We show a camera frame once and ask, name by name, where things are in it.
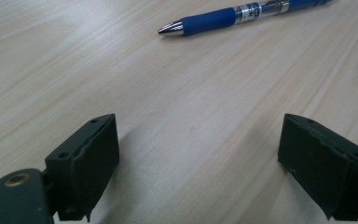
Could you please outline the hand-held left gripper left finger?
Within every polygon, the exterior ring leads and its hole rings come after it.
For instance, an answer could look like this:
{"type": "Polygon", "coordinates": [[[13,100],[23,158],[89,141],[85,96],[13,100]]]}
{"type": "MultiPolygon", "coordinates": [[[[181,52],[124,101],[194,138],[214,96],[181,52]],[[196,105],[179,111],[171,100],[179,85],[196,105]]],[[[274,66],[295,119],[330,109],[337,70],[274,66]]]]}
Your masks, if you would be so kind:
{"type": "Polygon", "coordinates": [[[86,122],[45,163],[50,211],[62,221],[90,219],[119,163],[116,116],[86,122]]]}

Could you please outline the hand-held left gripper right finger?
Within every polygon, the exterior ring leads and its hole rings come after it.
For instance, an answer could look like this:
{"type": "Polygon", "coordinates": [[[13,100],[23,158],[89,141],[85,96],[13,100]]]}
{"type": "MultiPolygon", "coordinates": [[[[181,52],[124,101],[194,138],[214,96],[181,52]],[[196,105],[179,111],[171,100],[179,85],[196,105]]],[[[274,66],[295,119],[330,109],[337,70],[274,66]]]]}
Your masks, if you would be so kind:
{"type": "Polygon", "coordinates": [[[286,114],[278,161],[328,218],[358,220],[358,146],[315,120],[286,114]]]}

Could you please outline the blue ballpoint pen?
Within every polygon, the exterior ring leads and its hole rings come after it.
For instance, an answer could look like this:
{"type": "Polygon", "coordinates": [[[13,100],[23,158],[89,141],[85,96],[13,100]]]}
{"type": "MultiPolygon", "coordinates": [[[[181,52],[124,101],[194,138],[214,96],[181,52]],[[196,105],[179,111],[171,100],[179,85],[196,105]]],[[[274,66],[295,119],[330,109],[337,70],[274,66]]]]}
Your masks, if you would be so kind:
{"type": "Polygon", "coordinates": [[[233,25],[256,21],[262,17],[281,15],[302,9],[322,6],[332,0],[264,0],[212,12],[184,17],[162,26],[163,36],[190,36],[233,25]]]}

